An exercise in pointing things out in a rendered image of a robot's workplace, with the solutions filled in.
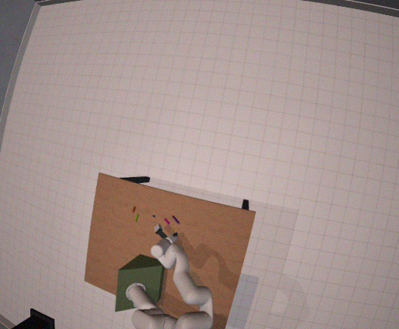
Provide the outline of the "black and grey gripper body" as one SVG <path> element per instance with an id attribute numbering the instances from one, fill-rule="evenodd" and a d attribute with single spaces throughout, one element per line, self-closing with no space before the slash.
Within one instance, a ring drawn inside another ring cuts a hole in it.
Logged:
<path id="1" fill-rule="evenodd" d="M 173 233 L 172 233 L 168 237 L 166 237 L 166 239 L 169 240 L 170 243 L 172 244 L 173 242 L 175 242 L 178 239 L 178 237 L 177 236 L 174 237 Z"/>

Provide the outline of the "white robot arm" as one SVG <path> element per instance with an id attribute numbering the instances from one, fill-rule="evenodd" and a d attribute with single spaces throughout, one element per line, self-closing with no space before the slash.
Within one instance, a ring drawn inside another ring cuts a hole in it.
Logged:
<path id="1" fill-rule="evenodd" d="M 173 282 L 185 303 L 201 304 L 199 312 L 186 312 L 179 318 L 164 314 L 144 291 L 144 284 L 136 282 L 126 290 L 126 297 L 138 309 L 132 314 L 132 323 L 136 329 L 211 329 L 214 322 L 212 293 L 208 287 L 196 285 L 189 274 L 189 259 L 184 249 L 178 244 L 171 244 L 162 230 L 160 224 L 154 227 L 155 234 L 163 239 L 151 247 L 151 255 L 167 269 L 176 264 Z"/>

